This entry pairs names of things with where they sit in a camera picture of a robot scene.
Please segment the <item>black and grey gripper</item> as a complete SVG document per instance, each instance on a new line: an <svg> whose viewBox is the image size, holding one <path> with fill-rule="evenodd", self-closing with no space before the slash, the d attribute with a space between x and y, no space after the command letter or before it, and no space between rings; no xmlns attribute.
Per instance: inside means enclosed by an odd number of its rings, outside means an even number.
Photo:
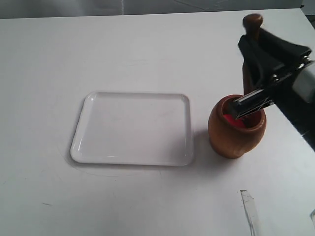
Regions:
<svg viewBox="0 0 315 236"><path fill-rule="evenodd" d="M242 118L273 104L286 105L290 111L315 111L315 61L308 58L312 50L288 42L260 29L260 46L242 35L238 47L249 70L253 85L265 85L228 106L233 118Z"/></svg>

